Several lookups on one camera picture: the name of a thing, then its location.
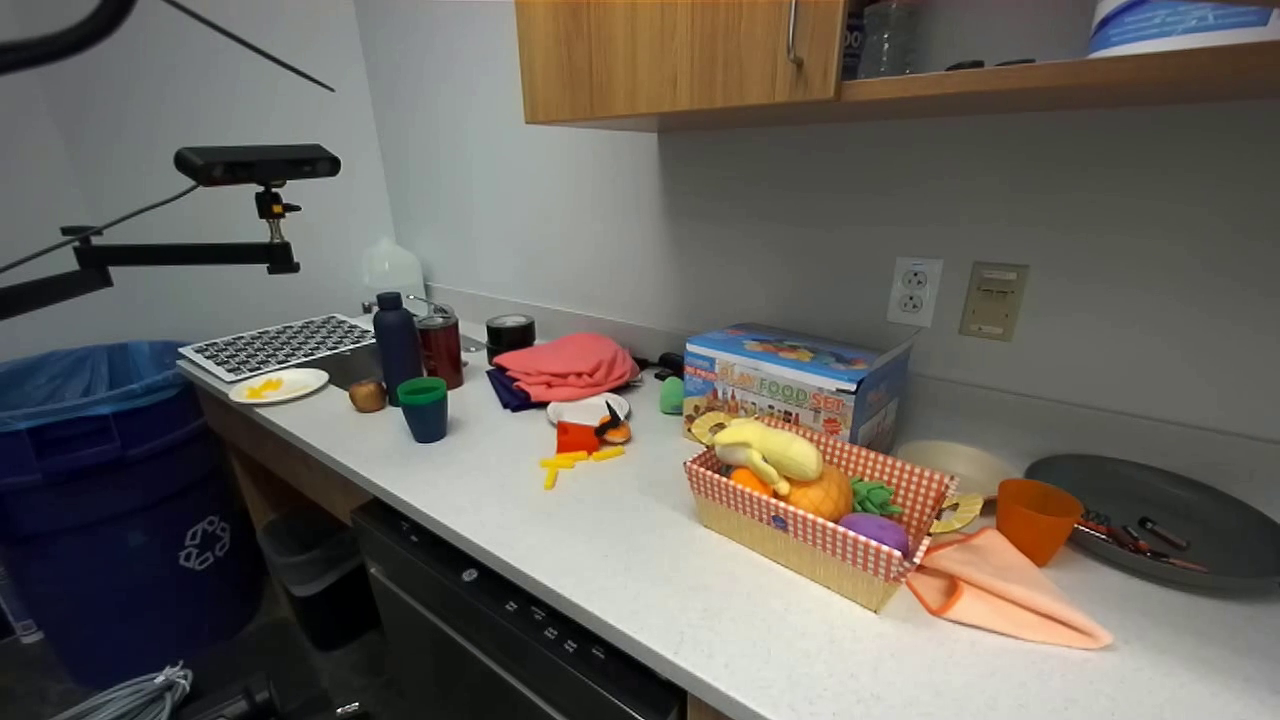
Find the black and white calibration board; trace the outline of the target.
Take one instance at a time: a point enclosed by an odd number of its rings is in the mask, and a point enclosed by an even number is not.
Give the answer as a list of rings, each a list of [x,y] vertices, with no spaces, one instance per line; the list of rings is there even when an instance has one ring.
[[[180,346],[178,352],[219,380],[234,383],[374,342],[369,327],[329,314]]]

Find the orange plush pineapple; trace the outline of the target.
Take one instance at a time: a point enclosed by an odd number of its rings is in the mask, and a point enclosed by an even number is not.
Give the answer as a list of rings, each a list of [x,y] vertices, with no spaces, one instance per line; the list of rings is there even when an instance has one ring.
[[[842,469],[826,464],[815,480],[792,480],[782,500],[815,518],[837,523],[854,510],[852,480]]]

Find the toy food set box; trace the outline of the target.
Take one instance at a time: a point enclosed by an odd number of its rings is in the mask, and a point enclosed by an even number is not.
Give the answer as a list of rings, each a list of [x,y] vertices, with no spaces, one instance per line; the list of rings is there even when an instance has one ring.
[[[887,454],[914,341],[877,350],[751,323],[695,334],[684,354],[684,433],[692,439],[691,419],[721,410]]]

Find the blue cup with green rim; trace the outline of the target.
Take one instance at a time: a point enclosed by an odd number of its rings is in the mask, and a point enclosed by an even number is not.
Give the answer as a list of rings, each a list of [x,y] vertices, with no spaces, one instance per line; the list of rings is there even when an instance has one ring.
[[[448,386],[438,377],[417,377],[396,388],[396,398],[410,434],[417,443],[430,445],[448,432]]]

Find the purple plush fruit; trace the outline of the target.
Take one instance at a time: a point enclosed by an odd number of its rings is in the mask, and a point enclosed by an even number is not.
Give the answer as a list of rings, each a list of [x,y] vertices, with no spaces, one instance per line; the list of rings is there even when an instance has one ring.
[[[891,518],[872,512],[850,512],[840,518],[837,524],[884,547],[899,551],[904,559],[911,557],[908,530]]]

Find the dark purple cloth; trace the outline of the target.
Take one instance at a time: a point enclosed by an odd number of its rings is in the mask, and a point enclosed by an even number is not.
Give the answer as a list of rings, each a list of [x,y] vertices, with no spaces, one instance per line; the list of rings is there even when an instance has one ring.
[[[527,391],[517,387],[516,379],[504,369],[493,366],[486,370],[485,375],[504,410],[509,413],[525,413],[547,406],[547,402],[534,400]]]

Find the white tub with blue label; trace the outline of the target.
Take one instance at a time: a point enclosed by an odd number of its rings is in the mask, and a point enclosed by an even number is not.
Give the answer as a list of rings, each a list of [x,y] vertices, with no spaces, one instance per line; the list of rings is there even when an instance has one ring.
[[[1098,0],[1089,59],[1280,41],[1280,8],[1210,0]]]

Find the black dishwasher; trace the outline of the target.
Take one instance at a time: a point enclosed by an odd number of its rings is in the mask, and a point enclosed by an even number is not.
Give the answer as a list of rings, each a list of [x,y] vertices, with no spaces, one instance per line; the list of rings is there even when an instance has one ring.
[[[351,521],[413,717],[687,720],[684,689],[383,501]]]

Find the basket with checkered lining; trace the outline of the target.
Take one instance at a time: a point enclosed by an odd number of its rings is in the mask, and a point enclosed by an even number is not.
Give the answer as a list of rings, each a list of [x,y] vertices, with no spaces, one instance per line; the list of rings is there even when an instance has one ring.
[[[909,555],[796,509],[765,498],[721,475],[712,448],[684,464],[696,503],[698,520],[708,529],[796,571],[855,603],[879,612],[916,569],[931,547],[932,527],[945,501],[957,489],[957,478],[897,457],[850,445],[804,428],[827,462],[850,477],[883,482],[902,507],[896,523],[908,533]]]

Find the yellow plush banana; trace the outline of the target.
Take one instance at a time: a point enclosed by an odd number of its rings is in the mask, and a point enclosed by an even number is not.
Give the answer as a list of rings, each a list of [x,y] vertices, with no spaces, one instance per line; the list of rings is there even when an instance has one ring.
[[[751,418],[731,420],[710,446],[722,462],[750,469],[778,497],[790,496],[795,484],[818,480],[826,465],[805,437]]]

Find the wooden cupboard door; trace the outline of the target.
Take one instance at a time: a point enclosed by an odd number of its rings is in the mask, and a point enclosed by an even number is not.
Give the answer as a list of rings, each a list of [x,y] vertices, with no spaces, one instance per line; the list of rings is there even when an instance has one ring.
[[[530,124],[824,101],[838,92],[849,0],[515,0]]]

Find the orange cloth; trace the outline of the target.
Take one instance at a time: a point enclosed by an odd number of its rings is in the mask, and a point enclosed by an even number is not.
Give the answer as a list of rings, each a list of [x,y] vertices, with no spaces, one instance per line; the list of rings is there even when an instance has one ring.
[[[1114,635],[995,528],[931,548],[906,587],[932,616],[1037,644],[1105,650]]]

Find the small black waste bin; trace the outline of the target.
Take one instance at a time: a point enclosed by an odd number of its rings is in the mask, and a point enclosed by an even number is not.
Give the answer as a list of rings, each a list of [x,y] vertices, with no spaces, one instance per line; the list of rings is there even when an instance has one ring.
[[[342,650],[380,626],[357,537],[321,509],[294,506],[257,530],[259,546],[303,637]]]

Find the dark red tumbler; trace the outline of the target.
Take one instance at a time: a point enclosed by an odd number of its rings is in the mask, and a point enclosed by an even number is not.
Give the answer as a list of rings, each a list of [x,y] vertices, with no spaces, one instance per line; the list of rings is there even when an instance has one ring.
[[[458,319],[453,315],[430,315],[416,319],[422,368],[428,377],[445,383],[452,391],[465,382]]]

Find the blue recycling bin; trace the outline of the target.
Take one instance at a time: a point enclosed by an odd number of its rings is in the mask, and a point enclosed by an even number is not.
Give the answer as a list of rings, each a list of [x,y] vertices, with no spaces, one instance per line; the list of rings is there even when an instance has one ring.
[[[266,571],[174,341],[0,363],[0,564],[79,685],[195,657]]]

